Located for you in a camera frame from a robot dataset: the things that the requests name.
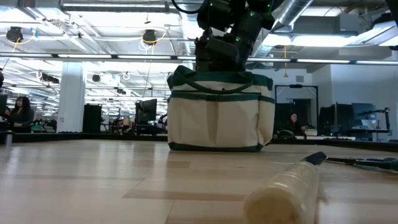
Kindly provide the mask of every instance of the bag handle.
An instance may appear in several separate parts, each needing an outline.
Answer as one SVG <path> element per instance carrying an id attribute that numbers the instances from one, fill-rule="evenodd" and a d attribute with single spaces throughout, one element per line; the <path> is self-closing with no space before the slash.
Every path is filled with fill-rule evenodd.
<path id="1" fill-rule="evenodd" d="M 227 94 L 239 93 L 253 85 L 253 76 L 247 76 L 243 72 L 238 72 L 237 73 L 238 75 L 242 76 L 243 78 L 245 78 L 248 81 L 243 86 L 235 88 L 233 90 L 221 90 L 221 91 L 220 90 L 212 90 L 211 88 L 207 88 L 205 86 L 199 85 L 196 82 L 187 78 L 187 76 L 194 75 L 194 74 L 195 74 L 195 72 L 187 73 L 185 75 L 182 75 L 179 72 L 174 73 L 174 75 L 176 75 L 179 79 L 184 81 L 184 83 L 186 83 L 188 86 L 190 86 L 196 90 L 202 91 L 204 93 L 210 93 L 210 94 L 227 95 Z"/>

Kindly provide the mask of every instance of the canvas tote bag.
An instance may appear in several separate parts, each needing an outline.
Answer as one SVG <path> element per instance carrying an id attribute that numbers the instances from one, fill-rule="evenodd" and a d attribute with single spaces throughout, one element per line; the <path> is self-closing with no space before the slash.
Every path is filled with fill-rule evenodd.
<path id="1" fill-rule="evenodd" d="M 257 152 L 272 139 L 272 79 L 179 66 L 167 83 L 171 150 Z"/>

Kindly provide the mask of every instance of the woman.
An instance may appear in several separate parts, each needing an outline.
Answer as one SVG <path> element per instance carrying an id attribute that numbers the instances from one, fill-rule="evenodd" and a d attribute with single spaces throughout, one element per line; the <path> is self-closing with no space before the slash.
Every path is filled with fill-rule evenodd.
<path id="1" fill-rule="evenodd" d="M 303 134 L 303 132 L 307 129 L 307 126 L 302 126 L 300 122 L 297 120 L 297 114 L 290 114 L 290 127 L 295 135 Z"/>
<path id="2" fill-rule="evenodd" d="M 26 96 L 17 98 L 14 109 L 10 114 L 14 121 L 12 131 L 16 133 L 30 133 L 30 124 L 33 122 L 34 111 L 30 108 L 30 101 Z"/>

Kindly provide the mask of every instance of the wooden table surface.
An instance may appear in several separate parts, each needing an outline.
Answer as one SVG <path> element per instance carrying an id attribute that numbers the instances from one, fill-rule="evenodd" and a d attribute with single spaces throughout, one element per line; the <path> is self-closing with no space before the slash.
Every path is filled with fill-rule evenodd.
<path id="1" fill-rule="evenodd" d="M 243 223 L 247 194 L 305 156 L 398 157 L 328 146 L 174 152 L 165 142 L 62 141 L 0 148 L 0 223 Z M 324 163 L 317 223 L 397 223 L 398 174 Z"/>

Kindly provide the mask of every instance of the green tool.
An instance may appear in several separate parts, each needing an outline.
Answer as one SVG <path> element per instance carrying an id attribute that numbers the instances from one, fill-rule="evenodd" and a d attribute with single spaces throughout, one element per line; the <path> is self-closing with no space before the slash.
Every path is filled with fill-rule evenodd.
<path id="1" fill-rule="evenodd" d="M 359 166 L 369 166 L 378 167 L 382 169 L 389 169 L 398 171 L 398 159 L 396 158 L 383 158 L 383 159 L 340 159 L 340 158 L 327 158 L 330 162 L 343 162 L 347 165 L 359 165 Z"/>

